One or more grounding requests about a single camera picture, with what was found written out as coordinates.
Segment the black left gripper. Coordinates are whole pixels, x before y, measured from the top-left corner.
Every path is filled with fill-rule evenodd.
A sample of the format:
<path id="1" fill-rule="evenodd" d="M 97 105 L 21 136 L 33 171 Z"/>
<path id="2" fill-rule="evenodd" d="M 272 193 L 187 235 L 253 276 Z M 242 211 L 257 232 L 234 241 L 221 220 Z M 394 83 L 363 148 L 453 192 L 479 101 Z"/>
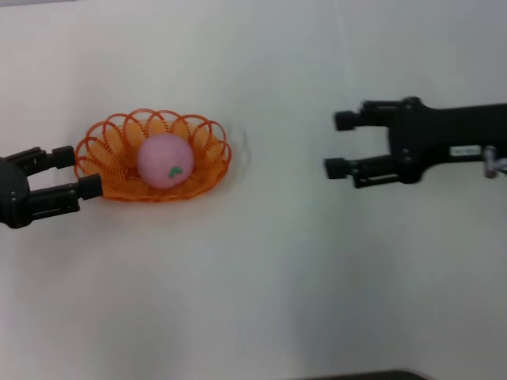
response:
<path id="1" fill-rule="evenodd" d="M 56 148 L 50 153 L 34 147 L 1 158 L 1 223 L 11 229 L 20 229 L 32 220 L 78 212 L 80 199 L 102 196 L 99 174 L 79 178 L 71 184 L 30 191 L 28 176 L 75 164 L 72 146 Z"/>

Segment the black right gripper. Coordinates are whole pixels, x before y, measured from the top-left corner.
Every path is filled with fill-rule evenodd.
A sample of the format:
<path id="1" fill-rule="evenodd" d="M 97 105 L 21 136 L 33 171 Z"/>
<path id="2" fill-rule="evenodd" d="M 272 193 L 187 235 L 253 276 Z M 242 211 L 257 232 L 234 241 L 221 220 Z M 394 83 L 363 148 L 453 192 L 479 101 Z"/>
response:
<path id="1" fill-rule="evenodd" d="M 358 110 L 334 113 L 338 131 L 388 127 L 390 154 L 373 158 L 324 160 L 331 180 L 352 179 L 355 188 L 415 184 L 435 166 L 480 162 L 486 146 L 506 156 L 506 105 L 430 108 L 420 101 L 364 101 Z"/>

